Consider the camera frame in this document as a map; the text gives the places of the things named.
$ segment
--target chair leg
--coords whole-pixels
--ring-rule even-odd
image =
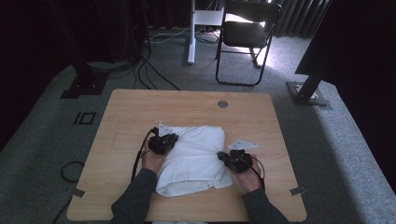
[[[220,52],[221,52],[221,43],[222,43],[222,33],[220,33],[220,36],[219,36],[218,49],[216,50],[216,58],[215,58],[215,60],[219,58],[219,55],[220,55]]]
[[[222,83],[219,79],[219,65],[220,65],[221,42],[218,43],[218,51],[216,52],[216,81]]]
[[[261,72],[260,79],[256,83],[239,83],[239,82],[221,81],[220,78],[219,78],[220,55],[221,55],[221,47],[220,47],[220,50],[219,50],[218,61],[216,63],[216,81],[218,83],[223,84],[223,85],[235,85],[235,86],[249,86],[249,87],[253,87],[253,86],[258,85],[261,82],[261,80],[262,80],[262,72],[263,71]]]
[[[268,57],[268,52],[270,51],[271,42],[272,42],[272,36],[270,36],[270,39],[268,40],[267,49],[265,51],[264,60],[262,62],[262,70],[260,71],[260,77],[259,77],[258,83],[260,83],[262,81],[262,75],[264,74],[265,64],[267,63],[267,57]]]
[[[259,57],[259,54],[262,52],[262,49],[259,50],[259,52],[255,55],[253,62],[257,63],[257,58]]]

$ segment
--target white towel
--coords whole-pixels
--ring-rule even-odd
[[[178,140],[159,172],[159,194],[174,197],[233,184],[230,172],[217,155],[224,148],[225,136],[220,127],[166,128],[177,134]]]

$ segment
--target black chair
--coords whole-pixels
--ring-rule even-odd
[[[227,15],[235,15],[247,21],[226,21]],[[221,84],[239,85],[239,86],[256,86],[262,81],[265,63],[268,51],[271,46],[272,33],[276,23],[282,15],[282,7],[275,3],[266,2],[249,2],[249,1],[227,1],[224,7],[224,15],[221,22],[218,50],[216,53],[216,81]],[[229,47],[241,47],[249,49],[260,49],[255,54],[251,52],[222,50],[222,45]],[[242,53],[254,56],[253,62],[257,64],[257,57],[266,48],[265,57],[262,64],[259,80],[254,83],[235,83],[220,80],[219,63],[220,54],[225,53]]]

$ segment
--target wooden table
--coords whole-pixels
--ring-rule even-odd
[[[219,101],[228,106],[219,107]],[[85,195],[73,196],[68,218],[112,218],[110,206],[130,183],[136,153],[159,121],[167,126],[220,126],[227,149],[238,138],[258,143],[247,152],[256,154],[264,165],[270,202],[289,221],[306,218],[301,195],[290,194],[298,186],[268,94],[138,90],[113,91],[78,181],[77,189]],[[241,194],[237,185],[173,198],[154,193],[147,220],[247,221]]]

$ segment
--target person's left hand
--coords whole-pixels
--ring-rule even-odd
[[[142,151],[142,168],[147,168],[152,170],[155,174],[160,172],[161,167],[163,167],[163,162],[165,157],[168,155],[157,155],[151,149],[149,149],[149,141],[146,141],[145,149]]]

